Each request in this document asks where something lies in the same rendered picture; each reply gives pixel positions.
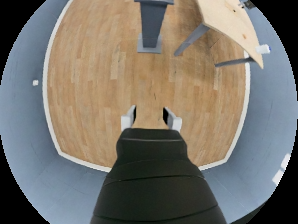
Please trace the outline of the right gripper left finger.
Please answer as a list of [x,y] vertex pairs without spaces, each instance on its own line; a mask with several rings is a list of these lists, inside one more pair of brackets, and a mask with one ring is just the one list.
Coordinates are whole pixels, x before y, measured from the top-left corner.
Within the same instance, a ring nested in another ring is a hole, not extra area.
[[132,105],[129,112],[121,116],[121,131],[125,128],[132,128],[134,121],[136,121],[136,108],[137,105]]

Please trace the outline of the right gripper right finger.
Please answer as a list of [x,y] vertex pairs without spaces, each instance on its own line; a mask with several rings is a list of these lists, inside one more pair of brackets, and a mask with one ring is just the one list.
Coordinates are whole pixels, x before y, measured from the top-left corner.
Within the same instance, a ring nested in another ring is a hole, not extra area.
[[162,119],[164,119],[165,124],[168,125],[169,129],[177,129],[180,132],[182,119],[174,115],[168,107],[164,107],[164,112],[162,112]]

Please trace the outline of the white plastic bottle with blue cap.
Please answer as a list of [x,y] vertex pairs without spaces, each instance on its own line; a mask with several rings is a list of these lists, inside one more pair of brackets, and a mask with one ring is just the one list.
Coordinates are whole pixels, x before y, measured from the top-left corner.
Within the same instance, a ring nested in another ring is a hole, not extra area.
[[267,45],[261,45],[261,47],[255,47],[255,52],[257,53],[269,53],[271,51],[270,47]]

